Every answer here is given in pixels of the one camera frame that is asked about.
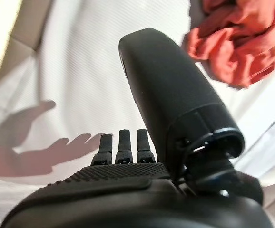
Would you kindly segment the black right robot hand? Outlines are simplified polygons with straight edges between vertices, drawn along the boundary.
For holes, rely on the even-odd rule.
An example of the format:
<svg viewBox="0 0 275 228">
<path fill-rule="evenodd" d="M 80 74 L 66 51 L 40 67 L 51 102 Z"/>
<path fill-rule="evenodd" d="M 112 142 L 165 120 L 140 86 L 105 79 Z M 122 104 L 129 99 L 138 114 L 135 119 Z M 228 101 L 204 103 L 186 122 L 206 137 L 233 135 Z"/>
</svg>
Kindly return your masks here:
<svg viewBox="0 0 275 228">
<path fill-rule="evenodd" d="M 245 148 L 228 109 L 194 62 L 152 28 L 118 45 L 146 128 L 101 137 L 91 165 L 40 188 L 3 228 L 270 228 L 258 179 L 230 160 Z"/>
</svg>

